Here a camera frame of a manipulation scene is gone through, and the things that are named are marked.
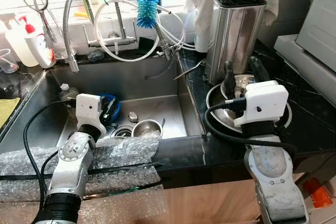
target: plastic bottle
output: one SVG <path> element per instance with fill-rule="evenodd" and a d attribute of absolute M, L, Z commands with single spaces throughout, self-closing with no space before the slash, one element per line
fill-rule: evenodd
<path fill-rule="evenodd" d="M 51 68 L 55 65 L 56 59 L 54 51 L 47 47 L 44 34 L 39 34 L 35 27 L 27 22 L 26 16 L 19 18 L 19 20 L 26 22 L 27 35 L 25 36 L 25 41 L 35 59 L 42 68 Z"/>
<path fill-rule="evenodd" d="M 27 67 L 34 67 L 38 65 L 37 60 L 30 52 L 26 41 L 24 39 L 26 31 L 15 20 L 10 20 L 9 25 L 11 29 L 5 27 L 5 38 L 15 51 L 16 55 Z"/>
<path fill-rule="evenodd" d="M 76 88 L 71 88 L 69 86 L 69 84 L 63 83 L 60 88 L 62 89 L 61 92 L 59 92 L 59 98 L 62 101 L 67 101 L 69 100 L 69 98 L 73 98 L 75 99 L 76 96 L 79 94 L 78 90 Z M 67 106 L 67 110 L 69 113 L 69 116 L 71 118 L 76 118 L 76 109 L 75 108 L 71 108 Z"/>

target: sink basin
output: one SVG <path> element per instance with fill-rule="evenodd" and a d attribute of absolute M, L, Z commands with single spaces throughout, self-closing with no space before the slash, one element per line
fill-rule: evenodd
<path fill-rule="evenodd" d="M 168 64 L 165 59 L 151 58 L 133 63 L 80 65 L 78 73 L 72 73 L 69 67 L 47 70 L 9 130 L 2 133 L 0 153 L 24 148 L 22 134 L 27 121 L 41 107 L 59 100 L 62 83 L 76 87 L 80 93 L 116 95 L 121 102 L 119 126 L 135 126 L 128 119 L 128 113 L 133 111 L 140 121 L 154 119 L 162 123 L 165 119 L 163 139 L 204 134 L 185 78 L 173 80 L 181 72 L 178 60 L 165 74 L 145 78 L 158 75 Z M 59 146 L 77 129 L 76 124 L 76 119 L 68 116 L 63 104 L 51 107 L 31 124 L 29 144 L 43 148 Z M 108 127 L 107 130 L 105 137 L 110 137 L 115 128 Z"/>

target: knife block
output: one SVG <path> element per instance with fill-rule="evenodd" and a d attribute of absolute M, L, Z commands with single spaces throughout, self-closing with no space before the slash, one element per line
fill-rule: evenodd
<path fill-rule="evenodd" d="M 244 5 L 223 5 L 214 0 L 211 24 L 213 40 L 206 58 L 205 73 L 210 84 L 225 78 L 225 61 L 233 63 L 234 74 L 245 73 L 251 56 L 266 2 Z"/>

